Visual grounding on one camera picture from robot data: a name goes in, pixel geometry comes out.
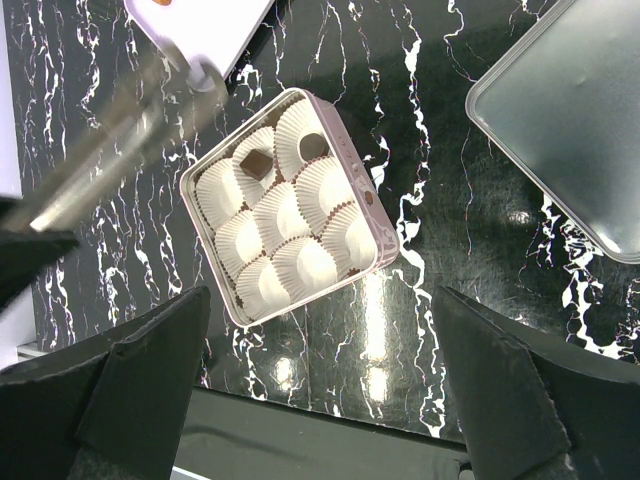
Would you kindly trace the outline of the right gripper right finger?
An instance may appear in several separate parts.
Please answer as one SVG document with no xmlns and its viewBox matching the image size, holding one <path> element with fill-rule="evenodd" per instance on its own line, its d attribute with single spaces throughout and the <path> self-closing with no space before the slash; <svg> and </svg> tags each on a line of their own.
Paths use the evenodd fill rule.
<svg viewBox="0 0 640 480">
<path fill-rule="evenodd" d="M 478 479 L 636 479 L 639 368 L 439 287 L 432 313 Z"/>
</svg>

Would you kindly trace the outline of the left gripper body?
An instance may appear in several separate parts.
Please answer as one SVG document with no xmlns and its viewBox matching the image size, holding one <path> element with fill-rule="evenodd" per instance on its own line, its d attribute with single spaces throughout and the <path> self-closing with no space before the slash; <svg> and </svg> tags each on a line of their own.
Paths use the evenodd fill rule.
<svg viewBox="0 0 640 480">
<path fill-rule="evenodd" d="M 1 230 L 1 312 L 41 271 L 78 246 L 79 241 L 71 231 Z"/>
</svg>

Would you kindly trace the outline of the square dark chocolate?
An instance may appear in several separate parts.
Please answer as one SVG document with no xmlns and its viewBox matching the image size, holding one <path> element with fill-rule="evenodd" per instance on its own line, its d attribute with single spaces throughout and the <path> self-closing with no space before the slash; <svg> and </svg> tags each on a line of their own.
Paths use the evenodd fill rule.
<svg viewBox="0 0 640 480">
<path fill-rule="evenodd" d="M 239 163 L 239 167 L 249 178 L 261 181 L 272 170 L 273 157 L 262 150 L 252 149 Z"/>
</svg>

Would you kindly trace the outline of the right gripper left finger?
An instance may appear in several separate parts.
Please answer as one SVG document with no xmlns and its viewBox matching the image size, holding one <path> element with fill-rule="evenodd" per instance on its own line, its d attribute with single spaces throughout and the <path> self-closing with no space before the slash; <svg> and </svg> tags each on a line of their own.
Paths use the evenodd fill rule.
<svg viewBox="0 0 640 480">
<path fill-rule="evenodd" d="M 1 372 L 4 479 L 167 479 L 201 367 L 210 292 Z"/>
</svg>

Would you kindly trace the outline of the round dark chocolate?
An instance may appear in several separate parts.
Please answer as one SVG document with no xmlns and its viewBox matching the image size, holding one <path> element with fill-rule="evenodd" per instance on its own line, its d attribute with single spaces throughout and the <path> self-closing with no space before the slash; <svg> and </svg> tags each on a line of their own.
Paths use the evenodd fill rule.
<svg viewBox="0 0 640 480">
<path fill-rule="evenodd" d="M 318 133 L 309 133 L 299 141 L 300 157 L 305 162 L 326 156 L 329 153 L 329 145 L 324 136 Z"/>
</svg>

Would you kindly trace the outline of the metal tongs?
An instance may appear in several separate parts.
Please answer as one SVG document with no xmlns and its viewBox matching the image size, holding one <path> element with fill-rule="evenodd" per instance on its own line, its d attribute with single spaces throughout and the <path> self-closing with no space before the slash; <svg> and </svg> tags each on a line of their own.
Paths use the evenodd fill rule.
<svg viewBox="0 0 640 480">
<path fill-rule="evenodd" d="M 164 150 L 210 124 L 228 101 L 225 80 L 204 57 L 188 60 L 173 43 L 119 76 L 98 124 L 1 220 L 6 231 L 72 230 L 121 182 Z"/>
</svg>

